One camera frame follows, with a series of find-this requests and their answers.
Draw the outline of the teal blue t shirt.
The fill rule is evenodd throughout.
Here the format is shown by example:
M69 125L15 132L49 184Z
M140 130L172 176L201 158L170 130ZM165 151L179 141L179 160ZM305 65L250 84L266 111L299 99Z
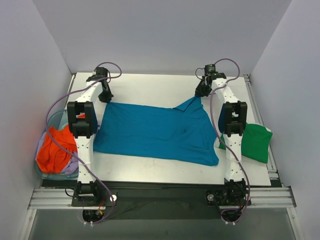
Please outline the teal blue t shirt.
M94 139L96 152L217 166L216 132L200 97L173 108L106 105Z

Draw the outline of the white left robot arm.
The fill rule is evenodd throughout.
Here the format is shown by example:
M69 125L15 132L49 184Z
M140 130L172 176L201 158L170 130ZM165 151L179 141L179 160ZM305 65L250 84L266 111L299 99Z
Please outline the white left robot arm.
M96 67L86 81L84 90L74 101L67 103L69 131L74 137L78 160L78 179L75 194L88 205L97 205L102 198L99 182L94 172L94 139L98 131L98 119L94 107L96 100L108 103L113 95L109 88L109 70Z

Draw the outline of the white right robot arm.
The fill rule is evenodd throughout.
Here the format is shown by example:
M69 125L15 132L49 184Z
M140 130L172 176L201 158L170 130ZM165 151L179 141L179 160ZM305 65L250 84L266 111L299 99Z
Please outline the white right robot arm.
M233 204L246 197L246 175L242 170L242 139L247 123L248 105L240 101L228 86L229 81L224 73L216 70L215 64L207 64L204 74L195 89L195 96L208 97L217 95L222 103L215 130L220 132L220 143L225 147L226 171L222 190L222 200Z

